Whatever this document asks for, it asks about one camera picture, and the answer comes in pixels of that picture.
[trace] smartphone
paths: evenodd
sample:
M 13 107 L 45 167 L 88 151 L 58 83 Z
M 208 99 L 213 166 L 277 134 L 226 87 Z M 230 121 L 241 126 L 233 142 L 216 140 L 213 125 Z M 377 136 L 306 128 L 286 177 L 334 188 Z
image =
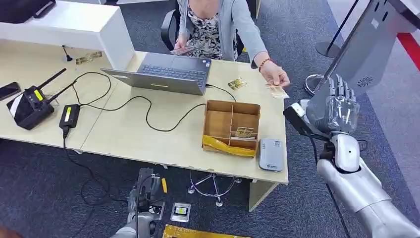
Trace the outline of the smartphone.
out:
M 20 93 L 20 87 L 17 82 L 10 83 L 4 87 L 0 88 L 0 101 L 6 99 L 12 95 Z

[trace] woman's hand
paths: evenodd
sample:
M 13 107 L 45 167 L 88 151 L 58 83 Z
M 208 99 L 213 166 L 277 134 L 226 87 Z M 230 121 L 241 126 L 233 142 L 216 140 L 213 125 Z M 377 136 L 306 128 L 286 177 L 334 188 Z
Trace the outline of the woman's hand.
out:
M 290 84 L 287 73 L 271 61 L 265 62 L 261 67 L 261 74 L 268 84 L 280 86 L 282 88 Z
M 178 39 L 176 39 L 176 44 L 174 46 L 174 50 L 184 48 L 187 46 L 187 37 L 183 34 L 179 34 Z

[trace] cardboard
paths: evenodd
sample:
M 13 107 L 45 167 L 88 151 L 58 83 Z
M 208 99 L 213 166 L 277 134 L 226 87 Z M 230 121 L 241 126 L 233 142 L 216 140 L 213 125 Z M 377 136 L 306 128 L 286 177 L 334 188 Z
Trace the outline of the cardboard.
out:
M 203 135 L 211 136 L 229 146 L 257 151 L 259 120 L 260 106 L 257 104 L 208 100 Z M 232 138 L 238 127 L 253 128 L 255 139 Z M 219 151 L 203 144 L 202 148 L 205 151 Z

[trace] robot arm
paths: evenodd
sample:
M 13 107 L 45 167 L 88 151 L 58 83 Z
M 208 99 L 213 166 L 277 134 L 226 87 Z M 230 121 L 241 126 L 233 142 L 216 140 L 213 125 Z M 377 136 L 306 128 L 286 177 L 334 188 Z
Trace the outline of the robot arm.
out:
M 301 135 L 325 141 L 317 171 L 369 237 L 420 238 L 420 230 L 391 203 L 349 135 L 356 129 L 360 108 L 353 91 L 338 75 L 328 80 L 329 87 L 318 91 L 305 109 L 295 103 L 283 114 Z
M 151 222 L 154 217 L 150 212 L 142 212 L 138 216 L 138 238 L 151 238 Z M 111 238 L 136 238 L 136 219 L 131 220 L 119 229 Z

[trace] laptop keyboard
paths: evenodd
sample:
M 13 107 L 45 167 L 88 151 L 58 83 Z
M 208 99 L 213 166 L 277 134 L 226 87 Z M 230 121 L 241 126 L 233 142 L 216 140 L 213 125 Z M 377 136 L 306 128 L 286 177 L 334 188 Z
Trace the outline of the laptop keyboard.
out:
M 143 68 L 143 73 L 158 75 L 163 77 L 174 77 L 174 78 L 183 78 L 183 79 L 192 79 L 195 80 L 200 87 L 205 84 L 206 81 L 206 72 L 202 71 L 192 71 L 192 70 L 181 70 L 175 68 L 165 68 L 157 67 L 152 65 L 145 65 Z

